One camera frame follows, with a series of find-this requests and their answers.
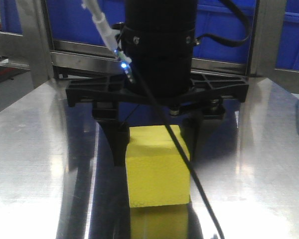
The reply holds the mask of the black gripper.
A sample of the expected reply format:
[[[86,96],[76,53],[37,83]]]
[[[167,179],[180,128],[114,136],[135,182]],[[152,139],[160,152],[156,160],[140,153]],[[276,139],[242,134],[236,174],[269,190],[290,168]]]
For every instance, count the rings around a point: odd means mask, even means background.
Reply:
[[[249,84],[245,78],[192,73],[186,87],[172,83],[148,83],[157,102],[168,107],[172,116],[190,113],[181,124],[181,136],[189,151],[190,161],[195,160],[202,111],[211,118],[224,114],[224,99],[246,100]],[[68,106],[92,103],[92,116],[99,121],[111,149],[115,166],[125,167],[130,127],[119,122],[119,104],[151,105],[142,86],[128,81],[125,74],[100,76],[92,79],[71,80],[66,88]]]

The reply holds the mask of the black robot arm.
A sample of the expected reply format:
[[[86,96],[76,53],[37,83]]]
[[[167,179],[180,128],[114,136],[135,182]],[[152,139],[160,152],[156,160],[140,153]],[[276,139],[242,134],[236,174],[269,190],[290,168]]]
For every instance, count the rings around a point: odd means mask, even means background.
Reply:
[[[131,129],[119,121],[120,103],[166,107],[173,117],[192,112],[221,119],[223,99],[246,100],[242,77],[192,73],[197,1],[128,0],[125,21],[109,26],[98,6],[87,4],[105,45],[119,60],[122,73],[72,80],[66,88],[70,107],[91,103],[115,165],[125,163]]]

